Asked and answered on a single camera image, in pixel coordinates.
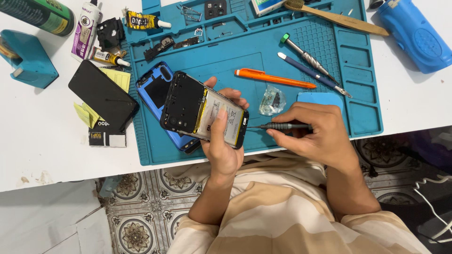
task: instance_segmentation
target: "green can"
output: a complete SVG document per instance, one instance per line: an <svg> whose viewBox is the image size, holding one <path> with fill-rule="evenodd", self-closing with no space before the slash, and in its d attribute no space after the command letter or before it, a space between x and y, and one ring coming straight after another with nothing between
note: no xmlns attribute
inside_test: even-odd
<svg viewBox="0 0 452 254"><path fill-rule="evenodd" d="M0 0L0 11L62 37L75 27L74 13L55 0Z"/></svg>

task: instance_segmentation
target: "phone back cover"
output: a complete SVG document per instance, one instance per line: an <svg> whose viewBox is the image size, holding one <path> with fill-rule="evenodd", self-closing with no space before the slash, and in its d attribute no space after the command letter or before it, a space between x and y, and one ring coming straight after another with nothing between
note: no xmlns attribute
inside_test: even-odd
<svg viewBox="0 0 452 254"><path fill-rule="evenodd" d="M69 82L71 89L112 128L122 130L137 102L89 60L83 60Z"/></svg>

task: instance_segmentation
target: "smartphone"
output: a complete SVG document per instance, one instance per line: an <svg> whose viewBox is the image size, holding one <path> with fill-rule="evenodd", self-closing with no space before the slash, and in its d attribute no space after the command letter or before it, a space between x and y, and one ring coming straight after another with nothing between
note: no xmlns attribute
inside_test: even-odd
<svg viewBox="0 0 452 254"><path fill-rule="evenodd" d="M173 72L161 61L145 73L136 83L138 96L159 121L165 104L166 95L173 79ZM193 152L192 146L199 147L199 139L165 130L177 149Z"/></svg>
<svg viewBox="0 0 452 254"><path fill-rule="evenodd" d="M220 108L226 107L225 142L234 149L243 146L249 113L228 98L182 71L173 75L160 125L165 130L210 141L211 126Z"/></svg>
<svg viewBox="0 0 452 254"><path fill-rule="evenodd" d="M89 60L82 61L68 86L117 131L138 109L138 103Z"/></svg>

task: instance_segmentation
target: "white cap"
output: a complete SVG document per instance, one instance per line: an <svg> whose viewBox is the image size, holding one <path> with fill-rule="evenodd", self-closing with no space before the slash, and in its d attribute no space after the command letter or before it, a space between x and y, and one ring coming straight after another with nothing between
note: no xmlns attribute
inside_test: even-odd
<svg viewBox="0 0 452 254"><path fill-rule="evenodd" d="M171 28L171 23L165 22L165 21L157 21L157 25L159 27L167 27L167 28Z"/></svg>
<svg viewBox="0 0 452 254"><path fill-rule="evenodd" d="M130 63L129 63L129 62L126 62L126 61L124 61L124 60L121 59L121 58L118 58L118 59L117 59L117 62L118 62L118 64L125 65L125 66L127 66L127 67L130 66Z"/></svg>

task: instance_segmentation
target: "phone battery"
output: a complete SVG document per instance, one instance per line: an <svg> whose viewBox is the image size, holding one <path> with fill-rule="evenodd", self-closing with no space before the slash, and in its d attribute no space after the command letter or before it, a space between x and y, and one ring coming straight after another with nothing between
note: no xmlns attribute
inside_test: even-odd
<svg viewBox="0 0 452 254"><path fill-rule="evenodd" d="M235 145L241 126L243 109L211 91L207 92L205 107L196 134L210 138L211 126L221 108L226 108L227 113L227 124L224 132L225 142Z"/></svg>

